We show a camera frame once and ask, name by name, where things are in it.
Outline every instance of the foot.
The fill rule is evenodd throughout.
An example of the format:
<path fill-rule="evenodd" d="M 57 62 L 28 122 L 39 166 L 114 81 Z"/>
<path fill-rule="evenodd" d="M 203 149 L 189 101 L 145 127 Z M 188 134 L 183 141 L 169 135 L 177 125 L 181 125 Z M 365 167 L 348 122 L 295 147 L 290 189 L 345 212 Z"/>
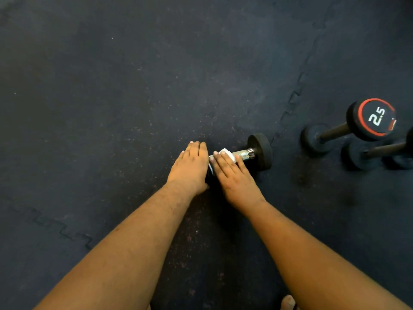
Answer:
<path fill-rule="evenodd" d="M 300 310 L 299 307 L 295 307 L 295 300 L 291 295 L 286 295 L 281 302 L 280 310 Z"/>

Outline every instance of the dumbbell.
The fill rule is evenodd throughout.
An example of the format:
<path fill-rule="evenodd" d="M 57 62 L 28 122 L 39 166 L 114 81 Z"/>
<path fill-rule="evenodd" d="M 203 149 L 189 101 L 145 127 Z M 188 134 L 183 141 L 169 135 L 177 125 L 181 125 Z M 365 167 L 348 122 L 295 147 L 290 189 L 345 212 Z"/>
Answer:
<path fill-rule="evenodd" d="M 347 110 L 346 123 L 330 128 L 327 124 L 312 124 L 302 130 L 301 144 L 316 154 L 334 147 L 334 140 L 353 133 L 365 141 L 376 141 L 390 135 L 396 124 L 396 111 L 385 100 L 373 98 L 354 102 Z"/>
<path fill-rule="evenodd" d="M 413 169 L 413 128 L 403 143 L 387 141 L 384 146 L 371 147 L 368 143 L 352 141 L 342 149 L 343 162 L 350 169 L 372 170 L 385 162 L 396 169 Z"/>
<path fill-rule="evenodd" d="M 250 164 L 257 171 L 265 171 L 273 165 L 273 150 L 268 138 L 261 133 L 252 134 L 247 140 L 247 149 L 232 152 L 239 155 L 243 161 L 251 161 Z M 209 163 L 207 178 L 214 175 L 214 169 Z"/>

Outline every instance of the person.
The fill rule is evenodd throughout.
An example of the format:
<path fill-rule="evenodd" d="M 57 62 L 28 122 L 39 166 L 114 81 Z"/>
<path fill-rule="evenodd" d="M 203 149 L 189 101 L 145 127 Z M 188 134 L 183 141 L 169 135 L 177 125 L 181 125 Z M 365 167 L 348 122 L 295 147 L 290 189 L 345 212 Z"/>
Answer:
<path fill-rule="evenodd" d="M 190 142 L 166 184 L 79 262 L 36 310 L 150 309 L 166 253 L 194 196 L 207 189 L 204 142 Z M 228 202 L 245 215 L 292 293 L 282 310 L 410 309 L 267 203 L 242 159 L 214 152 Z"/>

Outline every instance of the hand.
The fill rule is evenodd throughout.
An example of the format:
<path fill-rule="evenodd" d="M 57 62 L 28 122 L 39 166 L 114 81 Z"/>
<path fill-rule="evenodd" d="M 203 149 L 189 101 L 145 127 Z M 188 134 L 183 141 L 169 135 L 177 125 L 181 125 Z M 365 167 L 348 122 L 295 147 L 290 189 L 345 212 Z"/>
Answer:
<path fill-rule="evenodd" d="M 214 151 L 214 158 L 210 162 L 229 203 L 245 214 L 247 210 L 265 202 L 265 198 L 242 158 L 236 155 L 235 159 L 238 165 L 225 152 L 219 154 Z"/>
<path fill-rule="evenodd" d="M 172 166 L 168 183 L 179 183 L 192 197 L 204 192 L 208 185 L 205 177 L 208 171 L 207 144 L 191 141 Z"/>

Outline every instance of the number 2.5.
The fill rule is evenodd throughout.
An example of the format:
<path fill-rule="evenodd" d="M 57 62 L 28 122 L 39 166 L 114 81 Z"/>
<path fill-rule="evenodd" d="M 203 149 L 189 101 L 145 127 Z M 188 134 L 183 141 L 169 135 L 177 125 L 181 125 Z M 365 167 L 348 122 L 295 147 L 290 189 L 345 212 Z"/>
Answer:
<path fill-rule="evenodd" d="M 380 107 L 378 107 L 376 110 L 376 113 L 380 114 L 380 117 L 378 118 L 376 114 L 371 114 L 368 121 L 371 122 L 371 120 L 373 120 L 373 124 L 375 124 L 376 126 L 379 126 L 382 121 L 383 115 L 386 113 L 386 110 L 380 109 Z"/>

